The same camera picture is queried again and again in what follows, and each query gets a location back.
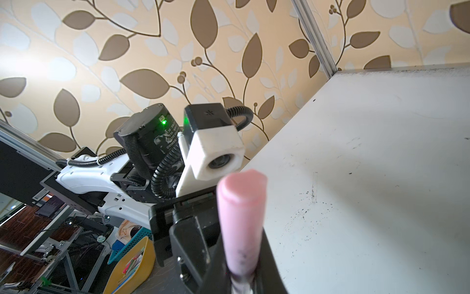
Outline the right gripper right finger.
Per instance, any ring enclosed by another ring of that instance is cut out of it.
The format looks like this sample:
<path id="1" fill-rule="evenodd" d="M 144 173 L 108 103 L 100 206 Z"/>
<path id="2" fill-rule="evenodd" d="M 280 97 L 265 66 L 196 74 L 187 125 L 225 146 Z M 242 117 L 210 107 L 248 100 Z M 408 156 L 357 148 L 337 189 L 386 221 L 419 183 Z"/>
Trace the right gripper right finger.
<path id="1" fill-rule="evenodd" d="M 259 260 L 255 270 L 253 292 L 255 294 L 287 294 L 280 276 L 268 237 L 263 231 Z"/>

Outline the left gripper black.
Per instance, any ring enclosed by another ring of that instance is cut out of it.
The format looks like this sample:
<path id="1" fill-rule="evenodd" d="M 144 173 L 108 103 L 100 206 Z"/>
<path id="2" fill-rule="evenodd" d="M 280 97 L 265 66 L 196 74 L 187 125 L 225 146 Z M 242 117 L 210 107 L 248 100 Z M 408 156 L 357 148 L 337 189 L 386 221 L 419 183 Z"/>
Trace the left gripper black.
<path id="1" fill-rule="evenodd" d="M 157 264 L 172 258 L 183 283 L 203 282 L 220 235 L 216 187 L 153 205 L 149 223 Z"/>

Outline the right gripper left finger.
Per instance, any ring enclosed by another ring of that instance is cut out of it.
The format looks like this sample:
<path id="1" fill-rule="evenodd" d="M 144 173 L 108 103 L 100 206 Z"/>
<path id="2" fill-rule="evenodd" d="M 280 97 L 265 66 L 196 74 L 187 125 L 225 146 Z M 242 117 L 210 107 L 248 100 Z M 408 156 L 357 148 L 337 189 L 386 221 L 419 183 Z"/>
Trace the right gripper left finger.
<path id="1" fill-rule="evenodd" d="M 197 294 L 231 294 L 231 273 L 226 264 L 222 235 L 219 236 L 213 253 Z"/>

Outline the pink fountain pen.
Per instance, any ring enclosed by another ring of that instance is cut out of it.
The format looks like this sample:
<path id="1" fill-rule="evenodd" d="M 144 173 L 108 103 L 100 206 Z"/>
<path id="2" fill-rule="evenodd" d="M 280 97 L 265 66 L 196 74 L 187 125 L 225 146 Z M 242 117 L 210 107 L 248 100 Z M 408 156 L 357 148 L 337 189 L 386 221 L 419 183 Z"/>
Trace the pink fountain pen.
<path id="1" fill-rule="evenodd" d="M 217 185 L 217 208 L 231 292 L 249 294 L 258 264 L 267 199 L 267 177 L 247 170 Z"/>

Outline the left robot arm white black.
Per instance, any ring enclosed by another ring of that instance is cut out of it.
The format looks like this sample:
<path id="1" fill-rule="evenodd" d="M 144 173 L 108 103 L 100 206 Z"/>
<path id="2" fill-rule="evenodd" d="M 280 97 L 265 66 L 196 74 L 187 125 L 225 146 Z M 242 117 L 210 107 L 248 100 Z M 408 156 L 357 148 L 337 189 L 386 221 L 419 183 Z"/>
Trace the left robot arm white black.
<path id="1" fill-rule="evenodd" d="M 178 124 L 166 106 L 154 104 L 112 132 L 119 150 L 58 160 L 56 182 L 70 195 L 103 194 L 101 213 L 149 229 L 163 265 L 173 254 L 166 212 L 214 192 L 221 178 L 241 166 L 245 148 L 239 132 L 253 117 L 244 105 L 194 104 Z"/>

